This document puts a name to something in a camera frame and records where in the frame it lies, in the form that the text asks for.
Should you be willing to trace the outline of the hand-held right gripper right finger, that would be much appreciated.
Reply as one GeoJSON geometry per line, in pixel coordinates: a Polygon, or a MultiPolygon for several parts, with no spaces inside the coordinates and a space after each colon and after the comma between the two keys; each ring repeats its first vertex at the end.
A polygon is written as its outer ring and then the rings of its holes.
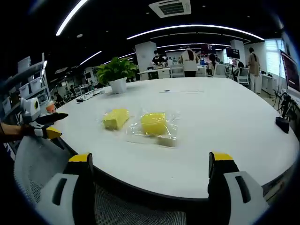
{"type": "Polygon", "coordinates": [[[208,200],[218,225],[252,225],[268,209],[263,188],[227,153],[209,153],[208,200]]]}

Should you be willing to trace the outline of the person's left hand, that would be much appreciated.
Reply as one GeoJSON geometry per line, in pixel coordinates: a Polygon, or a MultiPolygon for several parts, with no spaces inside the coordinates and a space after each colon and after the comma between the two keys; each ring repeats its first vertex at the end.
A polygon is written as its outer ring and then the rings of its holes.
{"type": "Polygon", "coordinates": [[[35,136],[35,128],[29,124],[21,125],[21,136],[35,136]]]}

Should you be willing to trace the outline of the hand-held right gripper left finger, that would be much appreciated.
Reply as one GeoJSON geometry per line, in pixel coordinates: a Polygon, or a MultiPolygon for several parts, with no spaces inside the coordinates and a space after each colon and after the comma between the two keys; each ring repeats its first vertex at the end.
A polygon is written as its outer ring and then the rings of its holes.
{"type": "Polygon", "coordinates": [[[41,190],[36,211],[49,225],[94,225],[95,185],[91,153],[69,159],[41,190]]]}

